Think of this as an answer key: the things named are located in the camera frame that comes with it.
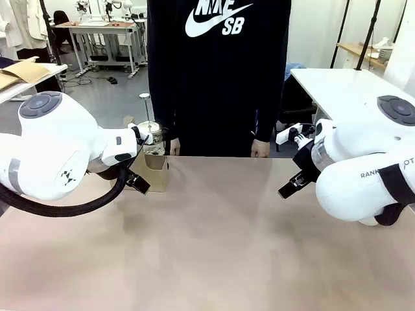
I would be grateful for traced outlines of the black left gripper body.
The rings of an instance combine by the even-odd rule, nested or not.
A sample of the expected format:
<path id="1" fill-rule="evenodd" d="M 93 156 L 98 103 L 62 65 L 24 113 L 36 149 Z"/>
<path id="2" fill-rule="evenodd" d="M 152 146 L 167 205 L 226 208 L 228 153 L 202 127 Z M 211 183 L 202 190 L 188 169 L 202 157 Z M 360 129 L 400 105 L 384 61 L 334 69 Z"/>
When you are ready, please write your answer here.
<path id="1" fill-rule="evenodd" d="M 96 158 L 88 163 L 87 174 L 97 174 L 105 180 L 115 180 L 121 178 L 127 180 L 130 165 L 134 162 L 133 158 L 121 161 L 113 166 L 105 165 L 101 158 Z"/>

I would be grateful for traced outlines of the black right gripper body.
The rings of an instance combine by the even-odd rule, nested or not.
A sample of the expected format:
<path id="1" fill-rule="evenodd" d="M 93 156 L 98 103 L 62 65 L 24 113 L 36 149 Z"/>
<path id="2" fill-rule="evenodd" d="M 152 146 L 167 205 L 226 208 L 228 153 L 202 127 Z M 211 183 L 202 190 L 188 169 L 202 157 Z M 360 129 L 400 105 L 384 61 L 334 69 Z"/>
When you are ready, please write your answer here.
<path id="1" fill-rule="evenodd" d="M 314 144 L 306 144 L 294 156 L 293 161 L 300 168 L 300 176 L 304 181 L 316 182 L 320 170 L 316 167 L 312 159 L 312 149 Z"/>

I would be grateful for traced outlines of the person left hand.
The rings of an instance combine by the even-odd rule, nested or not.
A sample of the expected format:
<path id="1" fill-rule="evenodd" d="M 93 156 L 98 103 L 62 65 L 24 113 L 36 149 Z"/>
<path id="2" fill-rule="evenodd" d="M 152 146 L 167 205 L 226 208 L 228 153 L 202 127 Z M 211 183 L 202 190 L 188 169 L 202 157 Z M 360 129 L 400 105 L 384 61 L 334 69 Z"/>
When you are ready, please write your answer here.
<path id="1" fill-rule="evenodd" d="M 251 157 L 269 158 L 270 143 L 254 139 L 251 147 Z"/>

